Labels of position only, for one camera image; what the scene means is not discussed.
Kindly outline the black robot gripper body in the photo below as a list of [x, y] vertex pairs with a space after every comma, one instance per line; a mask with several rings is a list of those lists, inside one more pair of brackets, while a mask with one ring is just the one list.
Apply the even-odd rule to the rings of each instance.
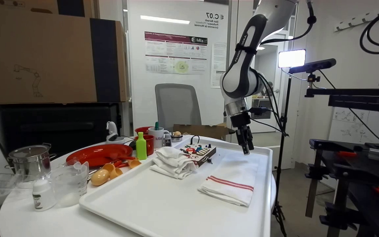
[[236, 133], [248, 133], [250, 131], [250, 116], [246, 111], [231, 118]]

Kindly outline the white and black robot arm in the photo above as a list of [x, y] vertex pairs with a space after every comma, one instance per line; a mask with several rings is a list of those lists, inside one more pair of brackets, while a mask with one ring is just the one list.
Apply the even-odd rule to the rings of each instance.
[[245, 99], [262, 89], [261, 74], [252, 69], [252, 61], [258, 45], [286, 27], [295, 7], [296, 0], [260, 0], [236, 45], [231, 66], [221, 78], [225, 115], [245, 154], [254, 149]]

